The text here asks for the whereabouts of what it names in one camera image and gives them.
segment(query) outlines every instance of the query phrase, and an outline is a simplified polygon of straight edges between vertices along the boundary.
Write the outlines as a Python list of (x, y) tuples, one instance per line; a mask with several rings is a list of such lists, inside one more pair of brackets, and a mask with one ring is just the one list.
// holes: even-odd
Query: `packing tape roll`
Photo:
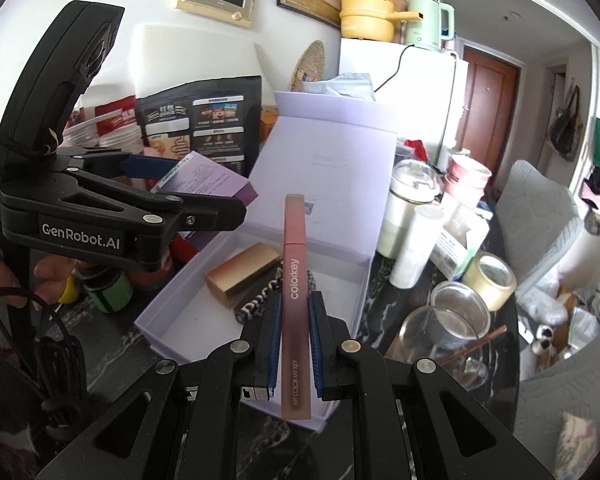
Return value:
[(471, 260), (462, 282), (478, 293), (491, 312), (500, 310), (518, 286), (510, 267), (497, 256), (485, 252), (476, 254)]

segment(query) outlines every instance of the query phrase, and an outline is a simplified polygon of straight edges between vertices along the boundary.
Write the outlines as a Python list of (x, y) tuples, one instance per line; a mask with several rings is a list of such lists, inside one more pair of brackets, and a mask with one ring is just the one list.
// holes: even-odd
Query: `black packaging bag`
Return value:
[(262, 78), (193, 81), (136, 100), (146, 146), (166, 158), (208, 156), (248, 177), (258, 158)]

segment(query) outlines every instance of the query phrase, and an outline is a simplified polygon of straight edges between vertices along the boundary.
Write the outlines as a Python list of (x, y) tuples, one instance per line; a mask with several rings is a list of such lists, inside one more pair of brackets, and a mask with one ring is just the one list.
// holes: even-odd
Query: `mint green kettle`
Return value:
[[(421, 22), (406, 22), (404, 44), (413, 43), (429, 50), (442, 50), (442, 41), (452, 40), (456, 33), (454, 8), (436, 0), (409, 0), (408, 10), (424, 14)], [(448, 33), (442, 34), (442, 13), (448, 14)]]

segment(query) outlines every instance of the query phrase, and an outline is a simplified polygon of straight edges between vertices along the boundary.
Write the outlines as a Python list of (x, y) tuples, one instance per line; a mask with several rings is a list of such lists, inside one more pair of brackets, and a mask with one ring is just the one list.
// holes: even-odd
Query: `hanging bag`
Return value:
[(579, 112), (580, 87), (572, 83), (568, 104), (558, 114), (548, 135), (555, 151), (569, 162), (573, 162), (576, 159), (580, 147), (582, 122), (578, 116)]

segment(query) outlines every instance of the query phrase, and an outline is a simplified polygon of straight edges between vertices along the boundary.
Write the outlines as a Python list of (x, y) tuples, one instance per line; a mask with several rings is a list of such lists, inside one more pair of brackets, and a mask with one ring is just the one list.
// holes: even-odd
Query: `pink lipstick tube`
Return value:
[(311, 418), (304, 196), (285, 199), (282, 276), (282, 418)]

